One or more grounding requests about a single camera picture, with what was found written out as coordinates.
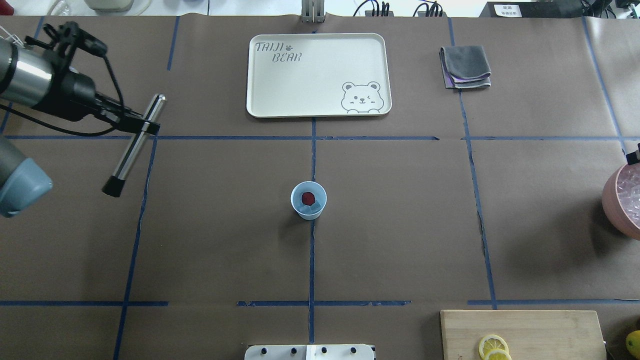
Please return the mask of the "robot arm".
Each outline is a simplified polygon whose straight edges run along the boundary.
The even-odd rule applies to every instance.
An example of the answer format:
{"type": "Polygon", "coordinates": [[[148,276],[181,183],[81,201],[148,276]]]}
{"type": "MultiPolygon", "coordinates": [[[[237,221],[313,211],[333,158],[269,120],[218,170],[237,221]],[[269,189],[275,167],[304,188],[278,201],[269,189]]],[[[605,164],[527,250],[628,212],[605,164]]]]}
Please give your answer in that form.
{"type": "MultiPolygon", "coordinates": [[[[72,54],[58,57],[49,45],[45,50],[37,54],[8,39],[1,41],[1,98],[70,122],[93,116],[108,123],[110,132],[131,133],[127,150],[102,189],[108,196],[119,198],[144,142],[160,130],[157,118],[166,96],[155,95],[146,112],[140,114],[126,107],[123,98],[98,92],[91,77],[71,68],[72,54]]],[[[20,214],[52,187],[45,171],[2,137],[1,215],[12,218],[20,214]]]]}

